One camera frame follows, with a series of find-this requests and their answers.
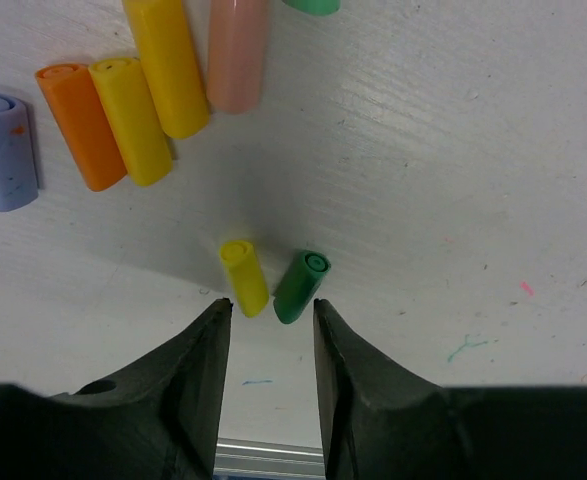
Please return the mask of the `lavender pen cap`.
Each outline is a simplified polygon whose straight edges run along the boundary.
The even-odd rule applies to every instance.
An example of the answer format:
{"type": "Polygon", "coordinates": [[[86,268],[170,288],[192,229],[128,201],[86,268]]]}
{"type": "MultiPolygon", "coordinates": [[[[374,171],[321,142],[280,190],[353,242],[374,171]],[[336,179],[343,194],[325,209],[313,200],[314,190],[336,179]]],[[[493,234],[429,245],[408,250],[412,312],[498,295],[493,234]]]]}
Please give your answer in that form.
{"type": "Polygon", "coordinates": [[[39,196],[26,105],[0,94],[0,212],[22,208],[39,196]]]}

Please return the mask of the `small yellow pen cap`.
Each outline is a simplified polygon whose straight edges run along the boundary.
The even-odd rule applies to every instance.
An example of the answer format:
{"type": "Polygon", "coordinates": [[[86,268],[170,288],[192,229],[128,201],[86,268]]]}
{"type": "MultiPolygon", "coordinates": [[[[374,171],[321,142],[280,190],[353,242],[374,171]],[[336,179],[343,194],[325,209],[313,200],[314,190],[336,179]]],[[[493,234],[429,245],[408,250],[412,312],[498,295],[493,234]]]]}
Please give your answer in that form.
{"type": "Polygon", "coordinates": [[[253,244],[246,240],[225,242],[219,257],[242,313],[249,318],[259,315],[270,295],[253,244]]]}

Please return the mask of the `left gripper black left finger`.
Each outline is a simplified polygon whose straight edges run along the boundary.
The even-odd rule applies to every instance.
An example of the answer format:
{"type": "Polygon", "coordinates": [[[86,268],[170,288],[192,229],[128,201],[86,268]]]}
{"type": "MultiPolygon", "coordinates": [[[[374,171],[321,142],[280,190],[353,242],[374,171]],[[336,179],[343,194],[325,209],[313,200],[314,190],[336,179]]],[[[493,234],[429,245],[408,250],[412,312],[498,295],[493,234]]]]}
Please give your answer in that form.
{"type": "Polygon", "coordinates": [[[210,479],[232,303],[79,391],[0,384],[0,479],[210,479]]]}

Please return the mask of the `yellow pen cap front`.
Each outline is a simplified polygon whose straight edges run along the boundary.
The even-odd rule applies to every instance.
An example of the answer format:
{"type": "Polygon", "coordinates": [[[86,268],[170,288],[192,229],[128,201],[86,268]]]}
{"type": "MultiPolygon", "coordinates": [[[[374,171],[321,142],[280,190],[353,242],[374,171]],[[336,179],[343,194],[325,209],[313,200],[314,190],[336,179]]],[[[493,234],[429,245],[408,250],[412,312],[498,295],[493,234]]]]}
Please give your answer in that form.
{"type": "Polygon", "coordinates": [[[125,1],[123,9],[164,132],[195,135],[209,122],[209,107],[183,3],[125,1]]]}

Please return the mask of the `light green pen cap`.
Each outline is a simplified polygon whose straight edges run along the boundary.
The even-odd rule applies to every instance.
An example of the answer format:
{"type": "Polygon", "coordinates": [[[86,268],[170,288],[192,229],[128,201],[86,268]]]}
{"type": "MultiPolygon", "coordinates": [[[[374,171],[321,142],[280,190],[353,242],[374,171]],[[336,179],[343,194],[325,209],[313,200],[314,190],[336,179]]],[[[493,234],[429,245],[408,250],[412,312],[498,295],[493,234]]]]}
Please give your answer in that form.
{"type": "Polygon", "coordinates": [[[339,11],[340,0],[283,0],[283,3],[299,12],[313,16],[328,16],[339,11]]]}

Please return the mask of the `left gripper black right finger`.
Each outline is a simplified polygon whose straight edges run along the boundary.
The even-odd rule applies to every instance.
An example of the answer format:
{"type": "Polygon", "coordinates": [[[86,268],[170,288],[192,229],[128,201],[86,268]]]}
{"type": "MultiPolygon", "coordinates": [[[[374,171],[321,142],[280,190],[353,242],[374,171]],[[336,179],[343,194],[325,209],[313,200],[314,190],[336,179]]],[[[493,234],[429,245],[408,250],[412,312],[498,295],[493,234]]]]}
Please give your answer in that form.
{"type": "Polygon", "coordinates": [[[587,479],[587,386],[441,387],[314,304],[329,479],[587,479]]]}

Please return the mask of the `peach pen cap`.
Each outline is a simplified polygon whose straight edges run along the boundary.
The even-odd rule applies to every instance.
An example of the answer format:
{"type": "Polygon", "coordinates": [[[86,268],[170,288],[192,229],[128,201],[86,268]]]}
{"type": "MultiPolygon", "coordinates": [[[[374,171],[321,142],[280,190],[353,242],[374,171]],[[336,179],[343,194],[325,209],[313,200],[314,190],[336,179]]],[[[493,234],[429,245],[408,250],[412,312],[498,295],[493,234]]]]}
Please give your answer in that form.
{"type": "Polygon", "coordinates": [[[260,101],[269,32],[269,3],[212,1],[207,98],[218,110],[241,114],[260,101]]]}

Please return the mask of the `dark green pen cap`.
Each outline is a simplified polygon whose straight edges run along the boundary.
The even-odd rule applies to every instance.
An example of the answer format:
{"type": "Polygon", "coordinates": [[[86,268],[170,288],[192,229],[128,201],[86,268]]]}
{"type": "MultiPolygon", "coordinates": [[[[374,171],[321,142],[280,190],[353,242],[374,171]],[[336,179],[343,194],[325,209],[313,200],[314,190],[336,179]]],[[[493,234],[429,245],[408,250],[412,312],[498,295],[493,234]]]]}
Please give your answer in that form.
{"type": "Polygon", "coordinates": [[[281,323],[291,324],[301,316],[330,269],[328,258],[319,252],[300,250],[294,255],[274,293],[281,323]]]}

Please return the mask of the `orange pen cap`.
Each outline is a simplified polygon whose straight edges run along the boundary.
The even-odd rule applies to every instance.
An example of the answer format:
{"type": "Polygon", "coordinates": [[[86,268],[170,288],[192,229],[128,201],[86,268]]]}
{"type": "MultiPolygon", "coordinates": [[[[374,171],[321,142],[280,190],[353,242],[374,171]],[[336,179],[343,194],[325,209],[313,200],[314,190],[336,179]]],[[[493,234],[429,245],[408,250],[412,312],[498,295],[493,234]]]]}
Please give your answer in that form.
{"type": "Polygon", "coordinates": [[[88,67],[50,65],[35,79],[86,186],[101,192],[122,180],[127,170],[88,67]]]}

